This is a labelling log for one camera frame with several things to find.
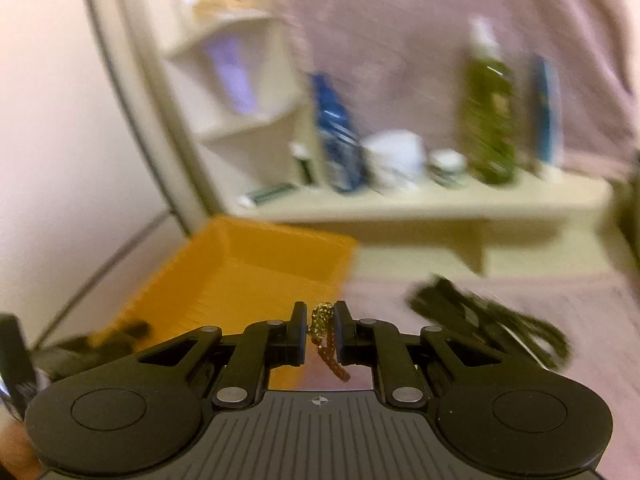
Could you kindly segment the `orange plastic tray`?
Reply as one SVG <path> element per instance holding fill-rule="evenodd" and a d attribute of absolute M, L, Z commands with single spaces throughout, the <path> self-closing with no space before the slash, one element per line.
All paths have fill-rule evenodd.
<path fill-rule="evenodd" d="M 217 216 L 93 339 L 145 322 L 148 336 L 134 345 L 143 350 L 205 325 L 233 335 L 286 320 L 297 301 L 314 308 L 340 298 L 357 246 L 346 235 Z"/>

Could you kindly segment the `dark green lying tube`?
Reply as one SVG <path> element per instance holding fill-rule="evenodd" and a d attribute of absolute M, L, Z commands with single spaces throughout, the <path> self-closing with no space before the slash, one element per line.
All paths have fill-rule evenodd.
<path fill-rule="evenodd" d="M 277 198 L 293 193 L 297 190 L 297 186 L 291 183 L 281 183 L 270 186 L 269 188 L 261 188 L 260 190 L 241 195 L 236 201 L 245 208 L 256 208 L 263 204 L 272 202 Z"/>

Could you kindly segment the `small green-labelled jar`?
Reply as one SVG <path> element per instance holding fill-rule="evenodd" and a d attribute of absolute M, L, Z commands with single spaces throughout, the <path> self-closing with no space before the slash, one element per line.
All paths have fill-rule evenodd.
<path fill-rule="evenodd" d="M 444 188 L 463 188 L 468 180 L 468 161 L 455 150 L 430 151 L 427 168 L 431 178 Z"/>

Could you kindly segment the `white cream jar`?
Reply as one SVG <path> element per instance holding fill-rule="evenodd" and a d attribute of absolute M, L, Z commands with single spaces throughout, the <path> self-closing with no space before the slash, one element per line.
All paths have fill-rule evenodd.
<path fill-rule="evenodd" d="M 386 193 L 416 188 L 426 178 L 422 138 L 409 130 L 384 130 L 361 143 L 369 185 Z"/>

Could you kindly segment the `small white-capped stick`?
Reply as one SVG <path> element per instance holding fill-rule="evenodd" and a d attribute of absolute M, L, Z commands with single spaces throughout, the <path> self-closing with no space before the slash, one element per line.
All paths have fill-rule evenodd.
<path fill-rule="evenodd" d="M 292 142 L 290 144 L 290 151 L 296 161 L 296 165 L 299 170 L 299 177 L 303 186 L 314 186 L 316 184 L 316 180 L 314 180 L 314 173 L 311 169 L 311 157 L 306 146 L 298 142 Z"/>

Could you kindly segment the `blue spray bottle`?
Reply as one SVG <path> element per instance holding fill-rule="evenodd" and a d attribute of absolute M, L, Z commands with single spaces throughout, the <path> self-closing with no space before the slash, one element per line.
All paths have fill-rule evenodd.
<path fill-rule="evenodd" d="M 364 170 L 358 136 L 342 99 L 322 73 L 311 76 L 317 103 L 317 127 L 326 158 L 329 184 L 339 193 L 351 193 L 364 185 Z"/>

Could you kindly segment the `blue tube right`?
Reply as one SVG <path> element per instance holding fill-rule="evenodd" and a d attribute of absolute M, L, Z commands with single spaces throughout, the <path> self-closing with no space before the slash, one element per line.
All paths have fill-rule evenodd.
<path fill-rule="evenodd" d="M 532 83 L 536 174 L 552 182 L 562 177 L 564 131 L 559 74 L 545 56 L 533 58 Z"/>

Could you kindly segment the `green pump bottle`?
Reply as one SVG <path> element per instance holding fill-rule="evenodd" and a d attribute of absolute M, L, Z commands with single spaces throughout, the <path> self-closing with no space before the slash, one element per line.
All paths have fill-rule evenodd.
<path fill-rule="evenodd" d="M 514 90 L 491 22 L 470 19 L 470 54 L 465 71 L 464 140 L 469 166 L 490 185 L 512 182 L 516 171 Z"/>

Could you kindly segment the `cream wooden shelf unit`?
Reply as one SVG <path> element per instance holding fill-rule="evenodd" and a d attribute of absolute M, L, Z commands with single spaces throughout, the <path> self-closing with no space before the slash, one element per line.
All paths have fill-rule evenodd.
<path fill-rule="evenodd" d="M 578 174 L 549 182 L 523 171 L 510 188 L 467 180 L 452 190 L 425 178 L 408 190 L 337 193 L 326 177 L 314 104 L 276 12 L 227 11 L 189 26 L 174 0 L 142 2 L 186 144 L 227 214 L 355 237 L 361 275 L 574 275 L 612 266 L 605 227 L 613 201 L 608 182 Z M 255 115 L 232 110 L 205 52 L 209 41 L 227 35 L 241 40 L 258 102 Z M 314 186 L 303 186 L 292 142 L 306 146 Z M 297 190 L 256 208 L 236 201 L 281 183 Z"/>

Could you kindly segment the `lavender tube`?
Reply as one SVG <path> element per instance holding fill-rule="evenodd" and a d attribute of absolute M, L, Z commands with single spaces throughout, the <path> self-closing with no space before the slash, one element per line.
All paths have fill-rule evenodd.
<path fill-rule="evenodd" d="M 214 39 L 206 44 L 205 52 L 227 93 L 232 110 L 242 116 L 255 115 L 258 112 L 258 102 L 240 38 L 227 35 Z"/>

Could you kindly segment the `pink towel backdrop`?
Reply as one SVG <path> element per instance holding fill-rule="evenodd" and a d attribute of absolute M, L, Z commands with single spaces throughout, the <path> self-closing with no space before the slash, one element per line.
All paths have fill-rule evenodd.
<path fill-rule="evenodd" d="M 363 133 L 401 128 L 431 148 L 461 136 L 470 19 L 491 22 L 534 144 L 530 66 L 558 70 L 569 170 L 623 179 L 639 135 L 639 0 L 274 0 L 298 66 L 328 74 Z"/>

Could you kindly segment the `beige item top shelf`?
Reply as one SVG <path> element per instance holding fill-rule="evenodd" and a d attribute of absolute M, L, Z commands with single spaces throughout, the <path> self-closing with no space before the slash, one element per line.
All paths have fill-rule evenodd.
<path fill-rule="evenodd" d="M 260 0 L 196 0 L 193 12 L 197 18 L 206 18 L 219 12 L 259 9 Z"/>

